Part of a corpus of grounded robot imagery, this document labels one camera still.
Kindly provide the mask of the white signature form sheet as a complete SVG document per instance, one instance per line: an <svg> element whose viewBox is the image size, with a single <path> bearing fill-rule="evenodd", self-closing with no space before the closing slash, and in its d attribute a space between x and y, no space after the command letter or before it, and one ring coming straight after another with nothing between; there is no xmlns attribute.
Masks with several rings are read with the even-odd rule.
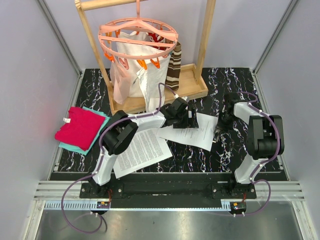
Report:
<svg viewBox="0 0 320 240"><path fill-rule="evenodd" d="M199 128L173 128L167 126L157 131L157 136L165 140L201 148L211 151L214 129L218 122L218 117L203 113L196 113Z"/></svg>

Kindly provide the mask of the white printed text sheet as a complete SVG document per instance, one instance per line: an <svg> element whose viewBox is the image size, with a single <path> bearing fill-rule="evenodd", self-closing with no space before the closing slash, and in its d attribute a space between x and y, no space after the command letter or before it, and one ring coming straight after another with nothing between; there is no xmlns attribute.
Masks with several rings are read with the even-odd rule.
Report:
<svg viewBox="0 0 320 240"><path fill-rule="evenodd" d="M121 178L173 156L165 139L157 137L157 129L135 134L128 148L118 155L113 171Z"/></svg>

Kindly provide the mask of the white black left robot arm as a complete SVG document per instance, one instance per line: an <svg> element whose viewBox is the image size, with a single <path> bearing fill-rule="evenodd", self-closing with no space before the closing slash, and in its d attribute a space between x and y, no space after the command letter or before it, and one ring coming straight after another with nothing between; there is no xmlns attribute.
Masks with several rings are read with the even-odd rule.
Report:
<svg viewBox="0 0 320 240"><path fill-rule="evenodd" d="M197 129L196 109L181 97L156 110L141 114L117 111L102 129L99 138L100 154L92 177L88 180L90 192L97 198L108 193L108 184L118 155L132 142L136 133L172 126L174 129Z"/></svg>

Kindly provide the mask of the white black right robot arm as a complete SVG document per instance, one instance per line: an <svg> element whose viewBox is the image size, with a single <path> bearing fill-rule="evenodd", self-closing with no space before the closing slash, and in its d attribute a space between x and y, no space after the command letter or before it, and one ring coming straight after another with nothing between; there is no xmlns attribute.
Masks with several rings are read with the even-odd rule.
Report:
<svg viewBox="0 0 320 240"><path fill-rule="evenodd" d="M223 96L224 107L218 115L213 132L213 142L217 143L222 134L232 129L235 120L242 120L247 125L247 154L227 183L216 187L218 193L235 199L254 188L258 172L282 155L285 148L282 117L263 112L253 106L258 101L257 98L242 100L240 94L251 95L242 91Z"/></svg>

